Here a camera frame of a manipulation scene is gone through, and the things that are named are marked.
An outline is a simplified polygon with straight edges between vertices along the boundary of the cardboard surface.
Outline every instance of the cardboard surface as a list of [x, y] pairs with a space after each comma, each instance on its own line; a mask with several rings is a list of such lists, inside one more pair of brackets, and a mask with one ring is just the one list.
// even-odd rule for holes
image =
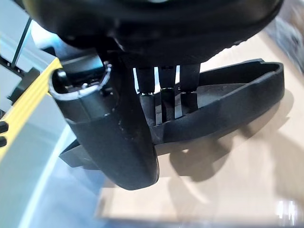
[[260, 33], [203, 63], [201, 71], [262, 58], [285, 66], [283, 100], [220, 138], [156, 147], [160, 179], [127, 191], [108, 182], [100, 218], [292, 225], [304, 219], [304, 77]]

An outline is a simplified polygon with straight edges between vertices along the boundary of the yellow metal bar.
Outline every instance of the yellow metal bar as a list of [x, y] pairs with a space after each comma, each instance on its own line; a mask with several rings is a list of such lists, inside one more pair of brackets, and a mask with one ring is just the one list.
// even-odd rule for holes
[[1, 121], [5, 121], [9, 124], [9, 130], [0, 134], [0, 136], [5, 136], [7, 139], [7, 145], [0, 148], [0, 162], [32, 112], [41, 102], [42, 98], [48, 93], [49, 76], [53, 70], [58, 68], [61, 68], [61, 64], [56, 58], [28, 87], [28, 89], [24, 91], [21, 97], [15, 102], [14, 106], [1, 119]]

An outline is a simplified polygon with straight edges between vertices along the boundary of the yellow frame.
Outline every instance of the yellow frame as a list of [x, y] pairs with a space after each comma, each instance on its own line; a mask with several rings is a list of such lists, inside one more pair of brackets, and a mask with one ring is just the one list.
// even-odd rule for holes
[[48, 79], [50, 74], [53, 70], [61, 67], [59, 59], [54, 59], [15, 102], [14, 106], [2, 117], [1, 121], [9, 124], [9, 130], [0, 134], [0, 136], [5, 136], [7, 139], [7, 145], [0, 148], [0, 162], [32, 112], [48, 93]]

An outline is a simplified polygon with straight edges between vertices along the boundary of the metal rod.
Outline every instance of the metal rod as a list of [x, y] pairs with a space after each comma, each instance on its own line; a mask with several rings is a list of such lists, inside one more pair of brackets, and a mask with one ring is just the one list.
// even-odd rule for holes
[[22, 51], [22, 48], [23, 48], [23, 45], [25, 43], [25, 40], [29, 34], [29, 26], [30, 26], [30, 23], [32, 22], [32, 19], [31, 18], [28, 18], [28, 21], [25, 25], [25, 28], [23, 30], [23, 33], [21, 35], [21, 38], [20, 38], [20, 41], [18, 43], [18, 46], [17, 46], [17, 49], [16, 49], [16, 52], [15, 52], [15, 55], [14, 55], [14, 58], [13, 58], [13, 61], [11, 63], [11, 67], [14, 68], [18, 62], [18, 59], [20, 57], [20, 54], [21, 54], [21, 51]]

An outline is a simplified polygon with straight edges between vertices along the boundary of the black plastic chair base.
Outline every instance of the black plastic chair base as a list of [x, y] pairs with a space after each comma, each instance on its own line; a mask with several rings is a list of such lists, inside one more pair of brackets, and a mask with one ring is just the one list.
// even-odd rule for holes
[[[186, 115], [181, 111], [180, 85], [175, 85], [175, 120], [161, 123], [161, 94], [154, 95], [157, 124], [150, 130], [155, 145], [229, 133], [268, 111], [285, 91], [283, 65], [261, 59], [206, 71], [199, 79], [197, 97], [193, 96], [198, 110]], [[60, 157], [72, 167], [94, 168], [87, 158], [82, 162], [82, 146], [73, 144]]]

